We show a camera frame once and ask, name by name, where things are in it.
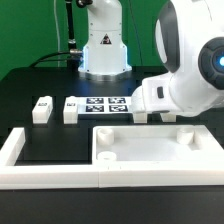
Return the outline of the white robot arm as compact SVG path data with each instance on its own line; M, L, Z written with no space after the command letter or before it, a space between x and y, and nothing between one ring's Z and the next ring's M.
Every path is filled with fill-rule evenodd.
M127 72L119 0L78 0L89 39L79 67L101 80ZM135 114L196 116L224 107L224 0L168 0L155 25L163 75L145 78L131 97Z

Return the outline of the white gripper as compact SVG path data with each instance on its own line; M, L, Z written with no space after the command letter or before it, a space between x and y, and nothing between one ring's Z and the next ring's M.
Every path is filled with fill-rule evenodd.
M177 105L169 92L171 74L144 78L131 96L133 113L176 113Z

